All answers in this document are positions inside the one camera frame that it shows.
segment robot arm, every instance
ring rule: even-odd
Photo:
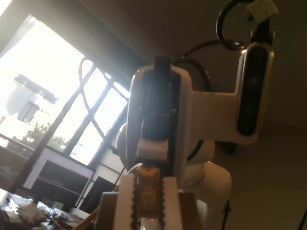
[[[214,152],[213,141],[251,144],[257,139],[273,59],[268,29],[268,20],[261,22],[241,55],[234,93],[194,92],[189,73],[165,57],[137,70],[118,152],[127,170],[143,165],[122,177],[109,230],[133,229],[137,218],[157,219],[165,230],[200,226],[198,218],[185,218],[186,210],[195,210],[195,200],[178,194],[178,188],[206,203],[202,225],[214,227],[211,220],[230,198],[231,176],[206,154]],[[187,165],[190,143],[198,139],[209,141],[207,151]],[[103,195],[100,213],[110,206],[106,200]],[[99,217],[97,226],[106,222],[103,214]]]

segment cluttered table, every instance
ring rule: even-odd
[[[78,216],[0,189],[0,230],[70,230]]]

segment sunlight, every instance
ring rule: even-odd
[[[30,18],[29,22],[33,24],[33,27],[23,33],[23,37],[16,39],[15,45],[10,47],[0,58],[0,77],[3,83],[0,86],[0,116],[3,115],[11,118],[6,119],[1,124],[0,132],[11,138],[13,136],[22,138],[31,128],[29,124],[17,120],[25,105],[22,105],[13,115],[9,114],[6,109],[9,105],[8,98],[15,93],[16,86],[18,85],[19,91],[20,88],[24,88],[24,91],[27,90],[29,92],[28,100],[39,106],[40,112],[35,114],[31,124],[35,122],[39,124],[53,123],[64,104],[79,87],[78,67],[81,59],[84,57],[83,54],[42,22],[34,17]],[[83,77],[92,64],[89,60],[83,63]],[[28,89],[27,85],[20,85],[14,79],[18,74],[24,75],[26,79],[43,87],[43,90],[49,91],[58,97],[59,100],[53,104],[40,94]],[[103,74],[96,69],[84,87],[90,107],[95,104],[106,85],[107,81]],[[114,85],[126,97],[130,96],[130,93],[118,83],[115,82]],[[95,119],[104,134],[113,126],[126,104],[125,99],[114,89],[109,91],[95,115]],[[83,99],[79,95],[56,130],[55,135],[68,141],[87,114]],[[88,164],[101,141],[101,137],[91,123],[83,133],[80,139],[82,145],[78,147],[77,154],[73,158]]]

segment ceiling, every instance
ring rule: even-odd
[[[81,4],[147,63],[155,54],[179,57],[188,48],[216,39],[215,23],[228,1],[209,0],[80,0]],[[307,134],[307,27],[301,25],[306,2],[275,1],[280,14],[275,30],[274,65],[265,127]],[[245,5],[233,9],[224,23],[228,38],[249,42],[255,27],[247,21]],[[208,71],[215,92],[233,92],[239,53],[212,46],[193,55]],[[193,88],[201,81],[191,72]]]

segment black panel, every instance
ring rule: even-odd
[[[112,192],[115,187],[115,184],[98,176],[79,209],[87,213],[92,213],[99,206],[102,193]]]
[[[249,51],[243,82],[243,92],[238,119],[238,131],[245,136],[256,131],[262,89],[265,82],[268,53],[262,47]]]
[[[75,206],[88,178],[51,161],[46,161],[31,191]]]

